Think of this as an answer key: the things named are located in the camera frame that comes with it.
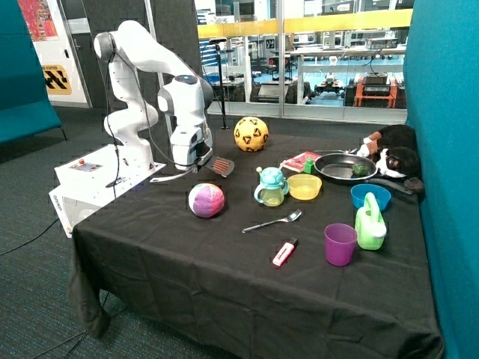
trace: glass wall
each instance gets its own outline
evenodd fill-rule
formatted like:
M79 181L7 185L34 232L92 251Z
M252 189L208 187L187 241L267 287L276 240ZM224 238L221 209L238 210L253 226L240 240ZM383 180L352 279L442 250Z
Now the glass wall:
M196 0L210 112L403 123L413 2Z

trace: pink ball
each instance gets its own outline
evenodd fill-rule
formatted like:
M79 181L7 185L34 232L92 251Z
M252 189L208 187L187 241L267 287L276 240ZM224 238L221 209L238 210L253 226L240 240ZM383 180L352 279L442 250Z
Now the pink ball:
M222 210L225 196L218 186L201 183L189 192L188 203L198 217L209 218Z

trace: teal partition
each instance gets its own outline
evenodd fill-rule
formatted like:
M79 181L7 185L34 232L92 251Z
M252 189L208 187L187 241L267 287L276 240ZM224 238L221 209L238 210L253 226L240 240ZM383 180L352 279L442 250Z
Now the teal partition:
M405 62L447 358L479 356L479 2L415 2Z
M0 144L61 123L49 102L43 71L17 0L1 0Z

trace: gray carpet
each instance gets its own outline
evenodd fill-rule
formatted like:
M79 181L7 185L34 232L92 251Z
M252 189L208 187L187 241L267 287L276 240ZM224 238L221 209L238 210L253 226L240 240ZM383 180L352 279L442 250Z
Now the gray carpet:
M58 185L54 167L112 142L103 129L104 111L56 111L69 141L60 129L53 129L0 145L0 254L31 241L57 219L48 197ZM233 128L236 120L229 117L228 125ZM341 137L354 147L377 129L360 124L264 120L271 135ZM213 118L210 125L219 129L221 119ZM167 149L165 124L156 125L152 133L160 148ZM197 344L162 323L138 317L113 295L105 308L115 316L104 338L86 336L74 348L83 329L67 301L69 270L70 240L59 222L33 242L0 256L0 358L235 358Z

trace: book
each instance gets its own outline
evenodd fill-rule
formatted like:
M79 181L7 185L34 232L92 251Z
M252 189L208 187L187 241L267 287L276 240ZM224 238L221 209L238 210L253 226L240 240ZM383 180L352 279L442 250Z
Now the book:
M283 163L281 163L281 167L287 168L295 172L302 172L308 159L312 159L313 162L316 162L319 157L321 157L321 155L314 152L306 151L297 156L294 156L291 159L283 161Z

